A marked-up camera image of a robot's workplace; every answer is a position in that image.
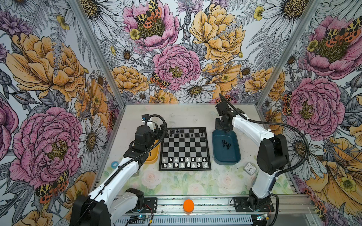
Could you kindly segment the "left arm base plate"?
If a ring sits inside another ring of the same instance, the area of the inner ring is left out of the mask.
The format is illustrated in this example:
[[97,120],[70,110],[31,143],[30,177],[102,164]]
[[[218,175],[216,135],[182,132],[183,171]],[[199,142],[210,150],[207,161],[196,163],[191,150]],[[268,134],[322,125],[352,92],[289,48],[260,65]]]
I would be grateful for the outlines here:
[[158,198],[156,197],[145,197],[143,199],[144,203],[142,206],[142,209],[140,210],[140,213],[156,213],[157,210],[157,202]]

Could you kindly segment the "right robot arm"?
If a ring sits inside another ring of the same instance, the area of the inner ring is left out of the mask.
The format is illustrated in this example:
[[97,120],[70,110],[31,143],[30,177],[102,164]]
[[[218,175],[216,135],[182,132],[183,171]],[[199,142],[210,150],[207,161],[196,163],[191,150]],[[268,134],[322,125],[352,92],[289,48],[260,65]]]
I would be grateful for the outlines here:
[[262,121],[250,119],[228,101],[218,103],[216,109],[220,116],[216,119],[217,130],[229,132],[238,129],[258,145],[256,161],[259,172],[248,198],[249,208],[258,211],[269,203],[271,191],[289,163],[286,138],[261,127]]

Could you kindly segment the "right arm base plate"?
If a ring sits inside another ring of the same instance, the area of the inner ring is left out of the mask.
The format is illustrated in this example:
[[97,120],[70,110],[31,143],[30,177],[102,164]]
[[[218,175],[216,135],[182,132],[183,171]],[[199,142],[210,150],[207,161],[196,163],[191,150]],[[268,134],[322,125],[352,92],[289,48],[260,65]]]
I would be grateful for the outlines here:
[[235,208],[236,212],[274,212],[270,197],[264,199],[256,199],[254,197],[238,196],[233,197],[230,201],[230,206]]

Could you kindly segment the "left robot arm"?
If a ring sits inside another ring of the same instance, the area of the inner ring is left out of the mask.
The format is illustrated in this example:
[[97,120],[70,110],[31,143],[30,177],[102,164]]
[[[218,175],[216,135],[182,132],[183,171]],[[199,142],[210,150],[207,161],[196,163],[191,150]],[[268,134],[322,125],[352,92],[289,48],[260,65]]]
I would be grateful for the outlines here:
[[142,208],[142,191],[130,188],[122,197],[117,196],[167,133],[167,123],[160,115],[143,115],[142,121],[134,141],[106,181],[87,196],[81,195],[74,201],[69,223],[71,226],[112,226],[127,212]]

